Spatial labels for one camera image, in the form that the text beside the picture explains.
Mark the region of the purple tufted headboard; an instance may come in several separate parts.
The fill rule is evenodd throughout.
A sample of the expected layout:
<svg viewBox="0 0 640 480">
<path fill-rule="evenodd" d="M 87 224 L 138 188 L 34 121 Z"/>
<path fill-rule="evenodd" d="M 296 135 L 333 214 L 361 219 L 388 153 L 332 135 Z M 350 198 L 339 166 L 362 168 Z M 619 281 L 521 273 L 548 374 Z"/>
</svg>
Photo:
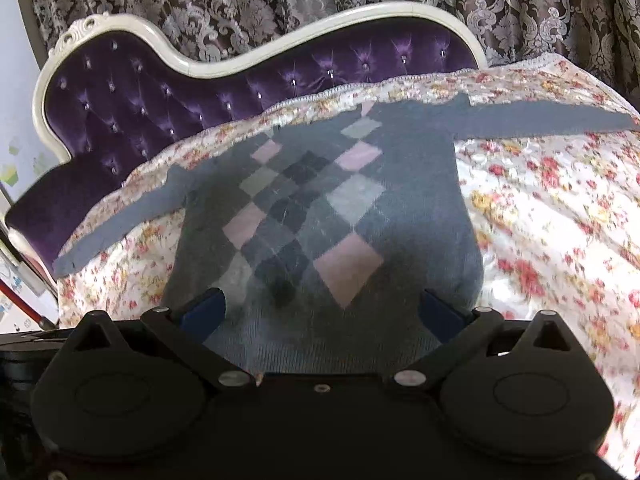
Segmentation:
<svg viewBox="0 0 640 480">
<path fill-rule="evenodd" d="M 49 271 L 88 211 L 170 144 L 344 84 L 486 66 L 469 27 L 423 3 L 360 6 L 216 63 L 182 55 L 144 18 L 82 18 L 32 95 L 32 124 L 58 166 L 10 207 L 9 239 Z"/>
</svg>

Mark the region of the red vacuum stick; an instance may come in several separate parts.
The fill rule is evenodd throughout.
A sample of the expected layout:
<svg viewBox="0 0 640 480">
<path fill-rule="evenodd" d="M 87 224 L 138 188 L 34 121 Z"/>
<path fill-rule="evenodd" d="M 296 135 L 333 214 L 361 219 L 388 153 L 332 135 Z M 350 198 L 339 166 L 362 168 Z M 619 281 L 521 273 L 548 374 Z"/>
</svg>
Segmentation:
<svg viewBox="0 0 640 480">
<path fill-rule="evenodd" d="M 8 298 L 15 307 L 18 307 L 32 321 L 34 321 L 42 330 L 54 330 L 55 325 L 48 318 L 39 314 L 26 301 L 24 301 L 5 281 L 0 280 L 1 292 Z"/>
</svg>

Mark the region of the floral bedspread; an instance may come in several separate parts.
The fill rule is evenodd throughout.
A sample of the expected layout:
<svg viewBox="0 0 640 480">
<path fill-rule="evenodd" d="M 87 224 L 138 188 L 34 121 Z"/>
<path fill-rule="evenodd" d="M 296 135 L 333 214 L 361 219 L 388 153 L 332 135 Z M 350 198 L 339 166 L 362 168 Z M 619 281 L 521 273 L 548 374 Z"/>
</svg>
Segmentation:
<svg viewBox="0 0 640 480">
<path fill-rule="evenodd" d="M 66 242 L 78 248 L 108 219 L 235 140 L 311 125 L 375 102 L 435 105 L 541 102 L 629 112 L 602 81 L 562 56 L 488 70 L 346 84 L 273 105 L 165 148 L 93 206 Z M 639 473 L 639 135 L 637 131 L 534 140 L 469 140 L 456 148 L 486 281 L 480 300 L 508 318 L 558 310 L 611 388 L 615 413 L 602 457 L 622 476 Z"/>
</svg>

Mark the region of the grey argyle knit sweater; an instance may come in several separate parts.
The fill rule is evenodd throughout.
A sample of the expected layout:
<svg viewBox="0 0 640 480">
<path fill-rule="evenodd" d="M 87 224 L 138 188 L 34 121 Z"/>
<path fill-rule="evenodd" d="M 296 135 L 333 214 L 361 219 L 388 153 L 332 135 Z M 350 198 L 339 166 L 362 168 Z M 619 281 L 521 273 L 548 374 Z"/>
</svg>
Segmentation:
<svg viewBox="0 0 640 480">
<path fill-rule="evenodd" d="M 633 124 L 589 105 L 455 96 L 279 127 L 193 169 L 170 167 L 53 273 L 73 274 L 137 224 L 182 209 L 160 302 L 177 309 L 221 289 L 226 315 L 206 339 L 215 352 L 254 372 L 392 370 L 439 343 L 420 320 L 424 290 L 466 313 L 483 286 L 456 144 Z"/>
</svg>

